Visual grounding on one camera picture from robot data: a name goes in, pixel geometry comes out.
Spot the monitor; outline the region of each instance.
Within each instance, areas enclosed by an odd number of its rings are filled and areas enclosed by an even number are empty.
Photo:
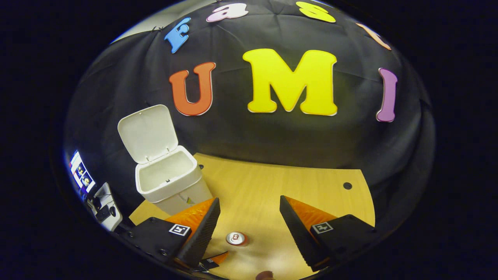
[[[97,192],[97,187],[95,186],[95,181],[92,179],[85,165],[83,164],[80,153],[78,151],[74,153],[69,165],[73,178],[80,188],[79,192],[82,197],[93,197],[93,195]]]

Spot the yellow letter m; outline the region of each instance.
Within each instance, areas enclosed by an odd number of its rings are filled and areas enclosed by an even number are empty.
[[[248,109],[254,113],[272,113],[277,103],[270,97],[270,85],[284,109],[291,112],[306,88],[301,111],[312,115],[333,116],[334,104],[332,67],[336,57],[328,52],[309,50],[303,54],[295,71],[273,49],[255,49],[242,59],[252,67],[253,97]]]

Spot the white wall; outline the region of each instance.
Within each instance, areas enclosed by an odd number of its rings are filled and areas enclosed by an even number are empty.
[[[185,0],[174,4],[139,22],[137,25],[133,26],[121,36],[116,38],[113,43],[133,34],[151,31],[154,26],[156,26],[156,28],[167,26],[180,17],[214,2],[216,2],[216,0]]]

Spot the open lid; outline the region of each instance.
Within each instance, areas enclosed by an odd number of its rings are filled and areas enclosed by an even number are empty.
[[[122,118],[118,132],[133,160],[140,164],[161,157],[178,146],[169,110],[161,104]]]

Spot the foam letter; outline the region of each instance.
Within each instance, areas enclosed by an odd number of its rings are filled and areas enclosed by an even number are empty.
[[[329,15],[329,12],[327,12],[327,10],[320,6],[306,2],[296,2],[296,5],[301,7],[299,11],[301,11],[301,13],[305,14],[308,17],[316,18],[326,22],[336,22],[336,19],[333,16]]]
[[[394,121],[394,103],[396,101],[396,82],[398,78],[391,71],[379,68],[379,74],[384,80],[384,94],[382,97],[382,107],[377,112],[377,120],[379,122],[390,123]]]
[[[187,33],[188,25],[186,23],[189,21],[189,17],[184,18],[164,37],[164,40],[168,40],[171,44],[171,53],[175,53],[188,39],[188,35],[183,36],[182,33]]]
[[[225,18],[236,18],[236,17],[241,17],[244,16],[248,13],[246,11],[247,5],[244,3],[234,3],[234,4],[228,4],[225,6],[221,6],[219,8],[216,8],[212,15],[210,15],[206,21],[207,22],[214,22],[214,21],[219,21]]]
[[[332,66],[336,57],[328,52],[309,50],[303,54],[294,72],[273,49],[256,49],[246,52],[242,59],[251,63],[253,100],[248,109],[254,113],[272,113],[277,108],[271,100],[270,85],[280,103],[292,111],[306,87],[306,99],[301,111],[306,114],[333,116],[334,104]]]
[[[173,102],[176,109],[186,116],[202,115],[211,108],[213,103],[213,86],[211,82],[211,71],[216,67],[214,62],[199,64],[194,68],[194,73],[199,75],[200,98],[196,103],[187,100],[185,79],[188,71],[176,72],[169,77],[173,89]]]
[[[364,26],[363,24],[361,23],[356,23],[359,27],[365,29],[365,31],[370,35],[370,37],[372,37],[375,42],[379,43],[379,45],[383,46],[384,48],[388,49],[388,50],[391,50],[391,47],[389,47],[386,43],[382,42],[382,40],[380,39],[380,37],[377,35],[377,33],[373,32],[370,28]]]

